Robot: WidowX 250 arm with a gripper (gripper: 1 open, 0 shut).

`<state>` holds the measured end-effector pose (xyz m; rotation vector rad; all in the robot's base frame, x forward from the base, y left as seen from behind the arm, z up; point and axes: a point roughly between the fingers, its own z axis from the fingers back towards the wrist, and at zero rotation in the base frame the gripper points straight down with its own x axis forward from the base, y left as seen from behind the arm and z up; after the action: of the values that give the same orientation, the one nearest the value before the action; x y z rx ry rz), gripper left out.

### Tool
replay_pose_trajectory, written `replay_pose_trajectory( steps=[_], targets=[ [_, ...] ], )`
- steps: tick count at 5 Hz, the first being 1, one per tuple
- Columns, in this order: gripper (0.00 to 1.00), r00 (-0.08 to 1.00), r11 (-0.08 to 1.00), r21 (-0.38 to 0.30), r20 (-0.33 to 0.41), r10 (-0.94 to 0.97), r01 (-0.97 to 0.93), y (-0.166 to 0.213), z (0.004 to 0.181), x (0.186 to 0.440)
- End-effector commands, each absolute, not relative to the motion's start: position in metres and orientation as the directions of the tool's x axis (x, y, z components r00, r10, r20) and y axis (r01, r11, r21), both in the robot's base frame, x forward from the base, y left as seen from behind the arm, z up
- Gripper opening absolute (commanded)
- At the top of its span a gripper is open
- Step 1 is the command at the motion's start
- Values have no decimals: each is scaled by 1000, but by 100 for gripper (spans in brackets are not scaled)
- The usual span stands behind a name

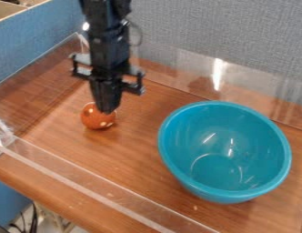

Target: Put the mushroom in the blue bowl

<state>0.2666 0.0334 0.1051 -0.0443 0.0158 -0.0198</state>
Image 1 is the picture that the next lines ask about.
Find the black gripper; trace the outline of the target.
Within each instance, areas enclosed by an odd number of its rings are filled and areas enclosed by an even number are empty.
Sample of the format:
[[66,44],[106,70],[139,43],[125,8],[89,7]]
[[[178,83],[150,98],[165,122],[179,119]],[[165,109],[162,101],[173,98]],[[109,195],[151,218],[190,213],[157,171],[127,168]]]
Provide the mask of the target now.
[[145,71],[130,62],[131,45],[125,37],[117,40],[90,41],[87,53],[70,55],[74,76],[90,81],[90,90],[101,112],[113,113],[121,104],[123,92],[145,92]]

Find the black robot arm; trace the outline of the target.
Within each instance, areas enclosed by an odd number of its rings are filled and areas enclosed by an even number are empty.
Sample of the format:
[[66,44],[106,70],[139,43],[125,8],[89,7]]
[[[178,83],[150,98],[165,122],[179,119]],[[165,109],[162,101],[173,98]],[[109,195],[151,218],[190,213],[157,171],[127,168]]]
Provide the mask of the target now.
[[130,63],[131,0],[79,0],[90,28],[90,52],[73,53],[73,75],[90,81],[95,105],[111,114],[121,105],[123,92],[145,92],[145,71]]

